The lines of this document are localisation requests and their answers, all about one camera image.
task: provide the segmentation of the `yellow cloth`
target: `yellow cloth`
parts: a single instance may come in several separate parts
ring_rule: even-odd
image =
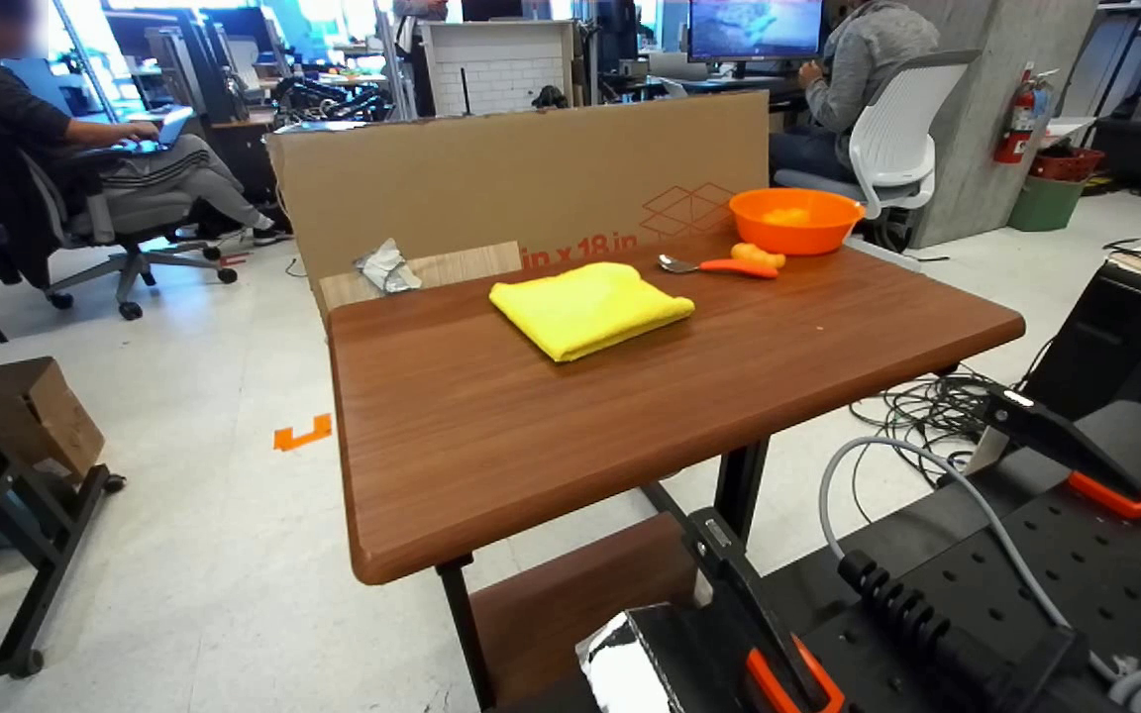
[[[497,281],[492,303],[559,365],[693,314],[693,299],[653,290],[635,265],[619,262],[524,286]]]

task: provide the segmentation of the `fire extinguisher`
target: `fire extinguisher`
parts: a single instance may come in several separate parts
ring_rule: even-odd
[[[1033,70],[1022,70],[994,147],[994,162],[1019,162],[1033,138],[1033,128],[1037,128],[1037,79]]]

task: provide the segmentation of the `cardboard box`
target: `cardboard box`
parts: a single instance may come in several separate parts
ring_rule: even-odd
[[[52,356],[0,365],[0,443],[32,468],[83,480],[104,451],[104,433],[69,396]]]
[[[730,192],[767,184],[767,96],[282,129],[269,162],[330,314],[382,239],[404,257],[513,242],[534,265],[732,242]]]

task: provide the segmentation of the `computer monitor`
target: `computer monitor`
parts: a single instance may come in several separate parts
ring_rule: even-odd
[[[825,0],[689,0],[689,63],[818,55]]]

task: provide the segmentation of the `orange tag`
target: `orange tag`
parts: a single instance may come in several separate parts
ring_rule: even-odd
[[[308,433],[277,427],[273,443],[277,443],[277,451],[295,451],[295,447],[330,439],[330,434],[331,434],[331,414],[318,410]]]

